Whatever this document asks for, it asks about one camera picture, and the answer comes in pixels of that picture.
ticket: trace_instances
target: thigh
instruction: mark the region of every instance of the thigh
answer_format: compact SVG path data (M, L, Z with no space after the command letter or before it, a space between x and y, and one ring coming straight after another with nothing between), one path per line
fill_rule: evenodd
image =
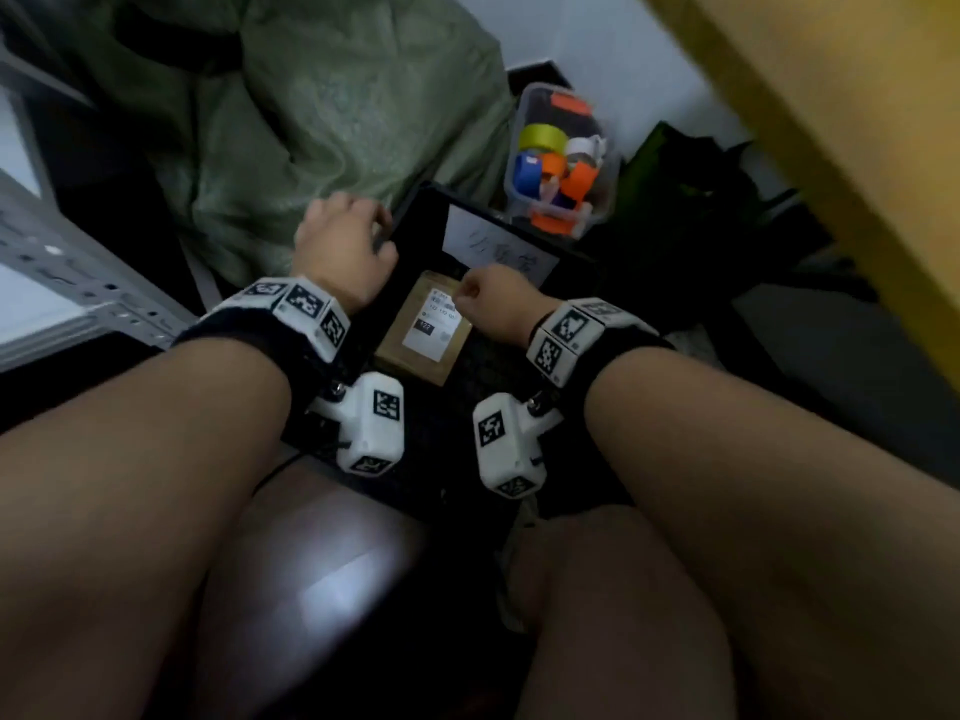
M643 515L610 506L556 527L530 529L510 565L537 630L517 717L735 718L723 625Z

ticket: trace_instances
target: left hand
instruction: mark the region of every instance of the left hand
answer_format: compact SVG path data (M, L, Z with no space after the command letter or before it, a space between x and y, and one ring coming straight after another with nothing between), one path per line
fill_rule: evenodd
M374 224L387 236L394 220L382 204L346 192L314 199L294 236L292 277L304 276L340 302L348 316L370 305L397 265L397 247L374 253Z

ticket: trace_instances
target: forearm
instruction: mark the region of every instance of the forearm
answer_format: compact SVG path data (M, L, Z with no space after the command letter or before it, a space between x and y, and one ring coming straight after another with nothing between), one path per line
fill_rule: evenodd
M0 580L186 598L276 453L289 403L265 356L209 338L3 435Z
M637 506L766 666L840 685L805 686L831 701L844 696L843 682L886 682L870 690L886 702L904 683L935 682L937 662L954 665L955 656L946 662L960 618L953 490L665 349L611 363L585 418ZM906 671L918 646L922 679ZM860 690L848 686L846 697L871 696Z

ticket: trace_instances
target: yellow tape roll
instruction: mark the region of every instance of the yellow tape roll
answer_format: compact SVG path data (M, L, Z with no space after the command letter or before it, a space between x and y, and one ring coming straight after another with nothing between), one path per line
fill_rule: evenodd
M544 152L563 154L567 150L568 137L555 125L549 123L530 123L523 127L516 142L521 152L539 149Z

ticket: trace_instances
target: clear plastic box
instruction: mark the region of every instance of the clear plastic box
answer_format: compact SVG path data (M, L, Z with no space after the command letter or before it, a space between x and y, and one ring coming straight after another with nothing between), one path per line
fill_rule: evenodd
M577 119L583 114L553 105L554 94L586 104L590 111L586 118L592 124ZM584 199L592 205L592 211L589 214L534 199L517 191L514 186L514 169L517 166L517 156L521 153L520 137L521 132L530 124L556 126L569 138L591 131L594 126L599 135L605 139L606 154L603 164L589 194ZM531 83L524 88L516 115L510 125L510 158L507 160L507 170L503 176L503 188L507 193L507 217L511 221L521 217L530 218L531 225L546 232L550 232L551 229L570 229L572 225L572 231L569 233L553 232L553 234L577 240L583 237L591 227L605 221L614 211L620 169L620 155L613 139L613 128L612 122L598 117L596 108L576 91L549 83Z

